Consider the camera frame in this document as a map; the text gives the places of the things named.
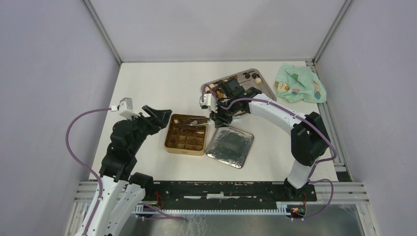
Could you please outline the metal serving tongs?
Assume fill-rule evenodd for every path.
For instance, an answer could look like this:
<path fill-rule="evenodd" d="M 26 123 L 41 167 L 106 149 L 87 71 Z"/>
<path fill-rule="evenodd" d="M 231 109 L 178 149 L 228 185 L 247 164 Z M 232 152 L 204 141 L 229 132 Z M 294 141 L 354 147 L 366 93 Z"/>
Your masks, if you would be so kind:
<path fill-rule="evenodd" d="M 189 118 L 178 118 L 177 124 L 185 126 L 207 126 L 214 125 L 214 120 L 206 117 L 189 117 Z"/>

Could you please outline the gold chocolate box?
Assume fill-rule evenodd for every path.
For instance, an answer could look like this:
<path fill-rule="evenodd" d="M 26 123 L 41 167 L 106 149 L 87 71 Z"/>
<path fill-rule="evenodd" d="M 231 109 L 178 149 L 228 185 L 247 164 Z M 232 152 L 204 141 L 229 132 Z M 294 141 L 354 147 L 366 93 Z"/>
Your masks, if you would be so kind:
<path fill-rule="evenodd" d="M 203 117 L 173 114 L 167 128 L 165 149 L 168 153 L 202 156 L 205 153 L 208 126 L 177 124 L 178 118 Z"/>

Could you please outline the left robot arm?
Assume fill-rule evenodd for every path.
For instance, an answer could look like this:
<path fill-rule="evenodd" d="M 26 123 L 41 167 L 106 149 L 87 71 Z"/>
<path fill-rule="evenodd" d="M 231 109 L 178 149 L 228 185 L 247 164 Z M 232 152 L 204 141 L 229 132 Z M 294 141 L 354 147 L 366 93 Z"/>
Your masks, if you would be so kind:
<path fill-rule="evenodd" d="M 147 105 L 144 116 L 132 109 L 127 101 L 111 106 L 123 120 L 112 128 L 106 154 L 98 173 L 91 171 L 98 181 L 93 200 L 76 232 L 78 236 L 117 236 L 134 208 L 141 200 L 154 196 L 153 178 L 135 173 L 136 153 L 147 138 L 166 128 L 172 110 L 156 110 Z"/>

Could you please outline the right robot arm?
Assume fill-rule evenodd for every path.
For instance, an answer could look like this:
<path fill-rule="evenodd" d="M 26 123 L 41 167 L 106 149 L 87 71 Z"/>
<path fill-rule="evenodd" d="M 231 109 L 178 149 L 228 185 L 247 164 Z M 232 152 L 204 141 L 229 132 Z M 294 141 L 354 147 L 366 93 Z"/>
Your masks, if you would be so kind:
<path fill-rule="evenodd" d="M 203 85 L 199 101 L 202 109 L 210 110 L 209 117 L 216 128 L 230 125 L 237 113 L 244 112 L 265 119 L 290 136 L 295 160 L 285 179 L 284 195 L 291 201 L 298 200 L 321 162 L 320 157 L 328 148 L 334 149 L 322 117 L 316 112 L 304 114 L 290 110 L 257 88 L 245 89 L 236 79 L 221 82 L 220 88 L 225 98 L 218 98 L 209 85 Z"/>

